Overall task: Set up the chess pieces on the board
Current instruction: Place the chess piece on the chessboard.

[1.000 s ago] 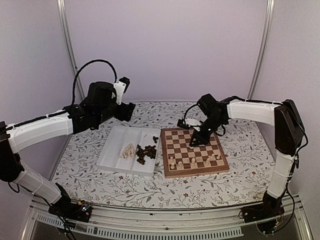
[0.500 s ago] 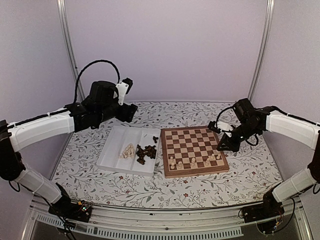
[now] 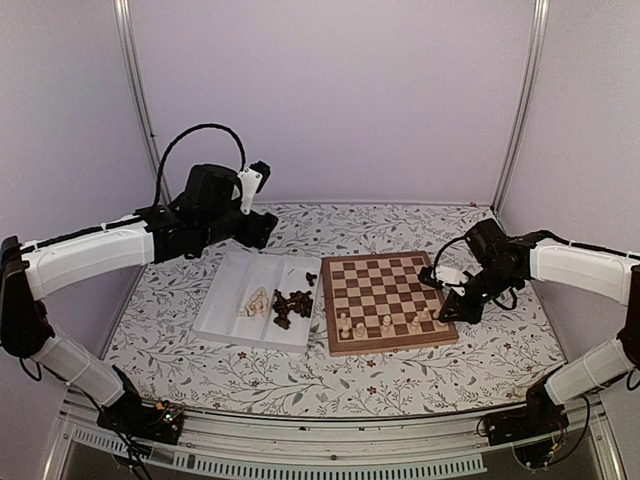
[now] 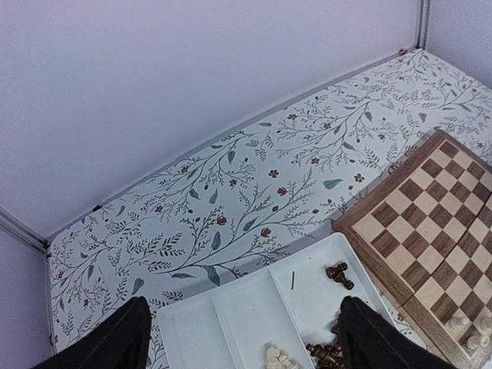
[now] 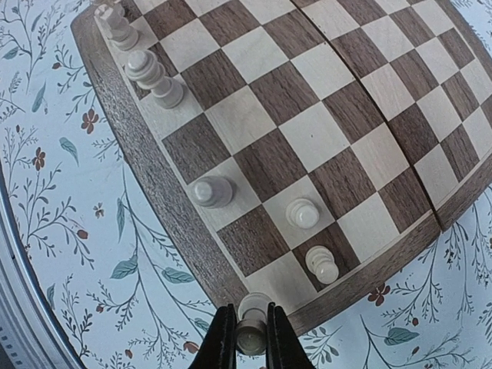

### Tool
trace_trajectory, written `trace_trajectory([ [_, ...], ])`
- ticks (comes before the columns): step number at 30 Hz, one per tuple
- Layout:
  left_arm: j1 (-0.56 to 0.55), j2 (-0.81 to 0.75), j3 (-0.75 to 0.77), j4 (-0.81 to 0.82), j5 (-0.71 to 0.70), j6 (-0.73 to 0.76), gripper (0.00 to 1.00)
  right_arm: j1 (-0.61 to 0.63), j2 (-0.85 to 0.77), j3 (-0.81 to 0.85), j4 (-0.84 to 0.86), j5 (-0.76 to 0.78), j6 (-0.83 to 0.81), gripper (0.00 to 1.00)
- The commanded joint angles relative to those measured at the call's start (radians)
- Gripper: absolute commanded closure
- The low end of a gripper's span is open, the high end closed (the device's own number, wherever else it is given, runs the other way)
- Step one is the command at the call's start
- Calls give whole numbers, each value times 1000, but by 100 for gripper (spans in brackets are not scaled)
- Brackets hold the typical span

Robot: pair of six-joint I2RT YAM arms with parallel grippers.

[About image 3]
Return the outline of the light chess king piece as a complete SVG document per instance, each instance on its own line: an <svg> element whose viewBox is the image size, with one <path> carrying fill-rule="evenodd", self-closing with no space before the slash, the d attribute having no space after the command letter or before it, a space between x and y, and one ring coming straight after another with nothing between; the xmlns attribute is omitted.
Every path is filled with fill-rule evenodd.
<svg viewBox="0 0 640 480"><path fill-rule="evenodd" d="M390 315L385 315L380 326L381 335L383 337L389 336L391 333L392 318Z"/></svg>

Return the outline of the wooden chess board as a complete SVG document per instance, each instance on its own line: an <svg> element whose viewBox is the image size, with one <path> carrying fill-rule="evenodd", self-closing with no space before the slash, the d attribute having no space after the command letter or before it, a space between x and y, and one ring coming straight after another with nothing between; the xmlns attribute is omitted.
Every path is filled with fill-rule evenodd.
<svg viewBox="0 0 640 480"><path fill-rule="evenodd" d="M322 259L322 286L327 323L328 350L332 357L390 353L453 345L459 333L453 323L433 318L444 303L441 291L418 280L422 267L430 265L424 251L335 256ZM426 307L431 320L421 321ZM342 339L338 322L347 316L350 338ZM392 318L391 333L381 335L385 315ZM409 324L420 318L421 332L411 333ZM364 323L367 338L356 341L353 329Z"/></svg>

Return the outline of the light chess bishop piece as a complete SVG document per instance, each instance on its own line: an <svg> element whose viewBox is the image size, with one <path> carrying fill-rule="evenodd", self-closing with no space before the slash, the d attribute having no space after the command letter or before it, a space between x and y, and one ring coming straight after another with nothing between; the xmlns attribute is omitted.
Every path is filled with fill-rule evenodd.
<svg viewBox="0 0 640 480"><path fill-rule="evenodd" d="M363 340L367 338L367 327L364 323L359 323L353 329L353 339L356 341Z"/></svg>

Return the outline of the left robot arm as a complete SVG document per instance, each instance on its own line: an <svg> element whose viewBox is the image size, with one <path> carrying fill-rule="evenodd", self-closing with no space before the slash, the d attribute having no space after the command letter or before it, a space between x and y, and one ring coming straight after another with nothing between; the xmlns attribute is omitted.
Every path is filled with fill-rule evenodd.
<svg viewBox="0 0 640 480"><path fill-rule="evenodd" d="M141 208L118 220L50 240L22 243L11 236L1 246L1 346L31 359L110 408L111 419L128 434L148 426L139 405L116 370L99 360L49 319L47 297L121 271L179 257L199 258L226 240L262 249L276 216L253 209L270 167L257 161L234 171L194 166L185 190L168 205Z"/></svg>

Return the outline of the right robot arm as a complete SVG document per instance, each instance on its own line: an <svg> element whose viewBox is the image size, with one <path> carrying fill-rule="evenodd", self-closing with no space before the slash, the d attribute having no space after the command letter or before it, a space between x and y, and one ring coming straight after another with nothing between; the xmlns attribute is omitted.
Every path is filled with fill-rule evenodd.
<svg viewBox="0 0 640 480"><path fill-rule="evenodd" d="M533 284L554 331L573 349L568 363L527 391L517 427L537 436L552 424L555 406L603 390L639 368L639 255L564 239L549 230L510 236L494 219L459 236L480 269L442 265L435 258L421 280L449 293L443 322L480 322L486 304Z"/></svg>

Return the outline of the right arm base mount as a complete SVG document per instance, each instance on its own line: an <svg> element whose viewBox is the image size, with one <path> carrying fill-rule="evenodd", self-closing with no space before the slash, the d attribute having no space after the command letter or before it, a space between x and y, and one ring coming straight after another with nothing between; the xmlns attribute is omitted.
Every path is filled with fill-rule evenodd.
<svg viewBox="0 0 640 480"><path fill-rule="evenodd" d="M548 467L569 427L567 414L562 406L555 405L546 395L527 397L523 407L485 415L479 422L482 436L490 446L530 440L544 436L538 442L529 442L515 448L518 462L530 469Z"/></svg>

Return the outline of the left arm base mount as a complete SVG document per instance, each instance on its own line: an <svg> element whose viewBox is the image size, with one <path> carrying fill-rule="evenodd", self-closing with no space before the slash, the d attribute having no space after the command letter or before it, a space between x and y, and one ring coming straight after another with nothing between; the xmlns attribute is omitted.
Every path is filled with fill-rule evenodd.
<svg viewBox="0 0 640 480"><path fill-rule="evenodd" d="M184 408L168 400L145 405L126 374L113 367L123 383L124 394L109 407L102 407L97 425L122 435L177 445L181 436Z"/></svg>

